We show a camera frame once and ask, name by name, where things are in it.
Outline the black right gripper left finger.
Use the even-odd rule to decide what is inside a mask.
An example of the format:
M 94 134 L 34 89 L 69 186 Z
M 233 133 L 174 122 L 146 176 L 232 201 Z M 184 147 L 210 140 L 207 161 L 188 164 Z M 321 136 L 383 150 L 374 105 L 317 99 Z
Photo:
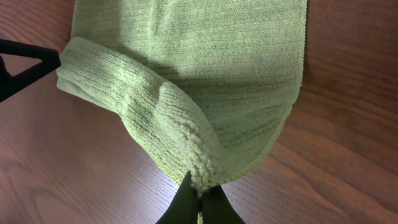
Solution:
M 197 224 L 198 205 L 198 193 L 192 187 L 192 176 L 188 171 L 170 206 L 156 224 Z

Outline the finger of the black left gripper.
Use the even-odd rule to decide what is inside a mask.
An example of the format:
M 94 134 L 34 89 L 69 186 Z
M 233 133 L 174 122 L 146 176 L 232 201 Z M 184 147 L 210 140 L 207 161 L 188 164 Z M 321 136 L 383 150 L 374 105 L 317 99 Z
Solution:
M 1 39 L 1 53 L 40 59 L 41 62 L 12 76 L 1 57 L 1 102 L 33 84 L 61 66 L 59 52 L 54 49 Z

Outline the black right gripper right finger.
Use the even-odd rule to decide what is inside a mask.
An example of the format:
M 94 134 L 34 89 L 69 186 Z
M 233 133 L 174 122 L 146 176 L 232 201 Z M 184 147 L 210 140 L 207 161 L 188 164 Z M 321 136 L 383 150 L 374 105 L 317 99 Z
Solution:
M 210 188 L 201 196 L 201 213 L 204 224 L 245 224 L 220 185 Z

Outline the light green cloth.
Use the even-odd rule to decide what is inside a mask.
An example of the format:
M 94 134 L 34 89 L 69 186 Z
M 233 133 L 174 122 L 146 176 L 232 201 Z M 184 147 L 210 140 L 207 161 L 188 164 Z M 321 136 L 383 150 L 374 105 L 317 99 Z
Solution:
M 57 85 L 118 114 L 202 193 L 273 147 L 301 87 L 306 14 L 304 0 L 78 0 Z

